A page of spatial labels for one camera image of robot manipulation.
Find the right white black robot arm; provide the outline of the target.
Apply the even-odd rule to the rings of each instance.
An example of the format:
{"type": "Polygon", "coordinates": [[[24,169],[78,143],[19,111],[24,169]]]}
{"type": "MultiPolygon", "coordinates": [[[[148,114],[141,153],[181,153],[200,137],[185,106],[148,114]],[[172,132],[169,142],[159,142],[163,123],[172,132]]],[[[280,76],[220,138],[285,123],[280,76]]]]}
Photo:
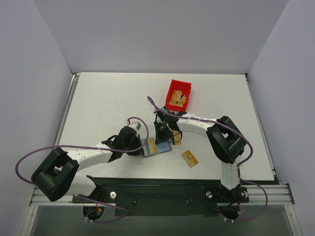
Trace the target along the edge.
{"type": "Polygon", "coordinates": [[[243,154],[246,145],[233,121],[227,116],[206,119],[186,112],[174,113],[166,107],[155,111],[155,115],[156,144],[173,140],[174,131],[180,136],[188,132],[209,139],[216,157],[222,163],[220,196],[225,201],[233,200],[238,194],[236,187],[240,185],[237,158],[243,154]]]}

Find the gold card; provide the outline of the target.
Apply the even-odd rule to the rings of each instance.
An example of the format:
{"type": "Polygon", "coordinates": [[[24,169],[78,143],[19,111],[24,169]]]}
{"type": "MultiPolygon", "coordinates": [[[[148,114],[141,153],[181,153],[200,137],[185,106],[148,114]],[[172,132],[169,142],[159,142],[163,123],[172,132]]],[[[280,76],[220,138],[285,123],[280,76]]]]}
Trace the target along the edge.
{"type": "Polygon", "coordinates": [[[199,163],[190,150],[182,153],[181,157],[190,168],[193,168],[199,163]]]}
{"type": "Polygon", "coordinates": [[[153,137],[149,138],[146,143],[146,156],[157,154],[158,150],[155,144],[155,139],[153,137]]]}
{"type": "Polygon", "coordinates": [[[173,131],[173,137],[171,139],[172,145],[181,145],[182,144],[182,133],[179,131],[173,131]]]}

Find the aluminium table frame rail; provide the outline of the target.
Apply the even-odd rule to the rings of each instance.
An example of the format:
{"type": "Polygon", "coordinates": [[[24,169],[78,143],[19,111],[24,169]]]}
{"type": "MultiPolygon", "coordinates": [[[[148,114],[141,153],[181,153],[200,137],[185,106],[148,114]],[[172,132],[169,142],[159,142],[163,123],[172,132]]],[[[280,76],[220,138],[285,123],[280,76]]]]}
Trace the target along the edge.
{"type": "MultiPolygon", "coordinates": [[[[54,141],[55,145],[60,143],[61,136],[62,136],[63,129],[64,129],[64,125],[66,123],[66,119],[67,119],[68,112],[69,112],[69,109],[71,106],[71,102],[72,102],[72,99],[73,99],[73,96],[74,96],[74,93],[75,93],[75,90],[77,87],[79,77],[80,77],[80,73],[73,73],[72,74],[72,80],[70,83],[70,87],[68,89],[65,107],[63,110],[62,118],[61,118],[61,121],[60,121],[60,124],[58,127],[55,141],[54,141]]],[[[21,236],[30,236],[31,235],[37,211],[38,211],[38,206],[33,206],[31,204],[29,205],[27,216],[25,218],[25,221],[24,221],[24,224],[22,227],[22,231],[20,234],[21,236]]]]}

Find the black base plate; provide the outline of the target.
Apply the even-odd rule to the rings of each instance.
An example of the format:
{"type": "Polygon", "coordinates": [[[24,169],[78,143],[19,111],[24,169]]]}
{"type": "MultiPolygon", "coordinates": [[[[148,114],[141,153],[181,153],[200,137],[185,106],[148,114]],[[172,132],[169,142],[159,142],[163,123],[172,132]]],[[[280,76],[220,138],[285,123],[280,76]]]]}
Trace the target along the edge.
{"type": "Polygon", "coordinates": [[[218,205],[236,211],[238,203],[248,203],[247,189],[225,189],[218,180],[145,179],[92,177],[96,188],[85,196],[119,207],[130,216],[216,216],[218,205]]]}

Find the red plastic bin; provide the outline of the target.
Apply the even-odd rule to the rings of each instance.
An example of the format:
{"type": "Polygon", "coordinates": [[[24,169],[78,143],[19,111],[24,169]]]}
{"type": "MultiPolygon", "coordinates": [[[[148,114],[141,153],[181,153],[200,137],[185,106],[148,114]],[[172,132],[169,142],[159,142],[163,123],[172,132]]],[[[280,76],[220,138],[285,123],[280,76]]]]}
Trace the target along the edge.
{"type": "Polygon", "coordinates": [[[191,83],[172,80],[166,96],[165,106],[168,110],[185,112],[189,103],[191,83]]]}

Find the gold cards in bin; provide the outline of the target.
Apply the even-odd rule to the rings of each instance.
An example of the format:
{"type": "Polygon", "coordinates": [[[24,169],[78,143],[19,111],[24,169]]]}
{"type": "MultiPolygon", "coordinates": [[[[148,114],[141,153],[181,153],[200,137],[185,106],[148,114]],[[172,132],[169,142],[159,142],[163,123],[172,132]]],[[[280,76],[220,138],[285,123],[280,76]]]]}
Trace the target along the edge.
{"type": "Polygon", "coordinates": [[[180,90],[173,90],[172,96],[169,100],[169,105],[183,107],[186,102],[186,96],[180,90]]]}

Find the grey card holder wallet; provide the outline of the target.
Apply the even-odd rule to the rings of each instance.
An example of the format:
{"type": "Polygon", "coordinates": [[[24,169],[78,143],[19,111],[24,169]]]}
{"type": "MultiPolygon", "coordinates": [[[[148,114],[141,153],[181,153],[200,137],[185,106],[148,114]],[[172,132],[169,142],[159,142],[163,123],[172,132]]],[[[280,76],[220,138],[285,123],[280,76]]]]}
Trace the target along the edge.
{"type": "Polygon", "coordinates": [[[157,154],[152,154],[152,155],[146,156],[145,155],[146,154],[146,143],[143,146],[143,153],[142,153],[143,158],[147,158],[147,157],[151,157],[151,156],[155,156],[155,155],[159,155],[159,154],[163,154],[163,153],[172,151],[171,144],[167,141],[167,142],[162,142],[162,143],[156,145],[157,154]]]}

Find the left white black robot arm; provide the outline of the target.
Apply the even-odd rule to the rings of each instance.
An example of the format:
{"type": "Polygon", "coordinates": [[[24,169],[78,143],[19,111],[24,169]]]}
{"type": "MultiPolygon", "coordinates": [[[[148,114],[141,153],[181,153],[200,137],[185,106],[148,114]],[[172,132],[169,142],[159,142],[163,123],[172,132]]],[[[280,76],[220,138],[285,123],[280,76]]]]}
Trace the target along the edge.
{"type": "Polygon", "coordinates": [[[61,147],[53,149],[33,173],[32,182],[52,202],[64,195],[83,195],[89,202],[97,202],[101,189],[92,177],[78,176],[77,172],[100,163],[113,162],[127,151],[137,156],[143,152],[138,130],[141,124],[133,122],[124,126],[118,135],[97,144],[96,149],[65,151],[61,147]]]}

